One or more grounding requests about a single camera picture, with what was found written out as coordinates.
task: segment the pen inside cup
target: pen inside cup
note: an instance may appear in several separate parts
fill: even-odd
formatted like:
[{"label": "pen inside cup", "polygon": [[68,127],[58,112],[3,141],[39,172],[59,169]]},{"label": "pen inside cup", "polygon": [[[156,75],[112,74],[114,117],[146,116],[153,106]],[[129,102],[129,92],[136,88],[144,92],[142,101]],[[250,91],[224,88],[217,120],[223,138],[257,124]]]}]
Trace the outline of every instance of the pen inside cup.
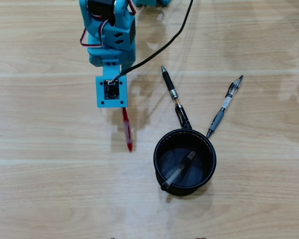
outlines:
[{"label": "pen inside cup", "polygon": [[163,182],[163,184],[161,185],[161,189],[163,191],[166,191],[170,185],[175,181],[175,179],[184,171],[187,171],[193,158],[195,157],[196,153],[194,151],[190,152],[186,157],[183,158],[183,160],[180,162],[178,168],[172,173],[172,175],[169,176],[169,178],[167,178],[165,180],[165,182]]}]

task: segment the black pen holder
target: black pen holder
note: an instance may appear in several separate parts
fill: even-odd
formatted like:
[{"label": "black pen holder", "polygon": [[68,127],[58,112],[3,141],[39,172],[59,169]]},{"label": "black pen holder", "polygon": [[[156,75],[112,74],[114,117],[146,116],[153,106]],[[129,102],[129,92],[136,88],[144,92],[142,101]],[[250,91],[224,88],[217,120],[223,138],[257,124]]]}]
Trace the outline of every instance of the black pen holder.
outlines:
[{"label": "black pen holder", "polygon": [[192,129],[176,129],[166,134],[154,151],[154,167],[160,185],[176,170],[181,160],[196,152],[189,169],[166,190],[176,196],[195,192],[206,184],[216,168],[216,154],[211,142]]}]

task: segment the pen tip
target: pen tip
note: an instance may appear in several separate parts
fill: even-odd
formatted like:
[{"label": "pen tip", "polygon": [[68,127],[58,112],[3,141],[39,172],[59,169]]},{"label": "pen tip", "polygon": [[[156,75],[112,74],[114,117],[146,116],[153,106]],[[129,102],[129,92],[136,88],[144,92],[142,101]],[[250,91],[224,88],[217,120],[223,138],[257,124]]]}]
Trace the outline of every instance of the pen tip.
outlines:
[{"label": "pen tip", "polygon": [[132,143],[128,143],[128,149],[129,149],[129,152],[132,152],[133,150],[133,144]]}]

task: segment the wooden table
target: wooden table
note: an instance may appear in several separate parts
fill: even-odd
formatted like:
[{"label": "wooden table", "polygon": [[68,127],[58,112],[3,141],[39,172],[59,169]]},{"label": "wooden table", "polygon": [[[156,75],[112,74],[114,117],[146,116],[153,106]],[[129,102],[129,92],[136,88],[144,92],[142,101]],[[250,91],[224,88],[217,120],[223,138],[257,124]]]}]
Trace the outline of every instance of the wooden table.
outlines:
[{"label": "wooden table", "polygon": [[[188,3],[138,9],[137,62]],[[195,0],[128,74],[133,153],[121,110],[96,107],[82,31],[77,0],[0,0],[0,239],[299,239],[299,0]],[[202,133],[245,75],[215,174],[187,197],[154,173],[179,127],[161,64]]]}]

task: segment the robotic arm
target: robotic arm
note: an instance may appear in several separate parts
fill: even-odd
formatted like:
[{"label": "robotic arm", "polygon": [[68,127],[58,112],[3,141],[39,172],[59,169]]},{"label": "robotic arm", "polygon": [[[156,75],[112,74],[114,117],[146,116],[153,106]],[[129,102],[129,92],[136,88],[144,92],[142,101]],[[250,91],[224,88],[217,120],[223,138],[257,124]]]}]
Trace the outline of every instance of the robotic arm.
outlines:
[{"label": "robotic arm", "polygon": [[88,48],[90,63],[103,67],[103,76],[96,77],[99,108],[128,106],[126,76],[113,79],[135,62],[135,12],[128,10],[129,4],[134,11],[128,0],[80,0],[85,26],[81,44]]}]

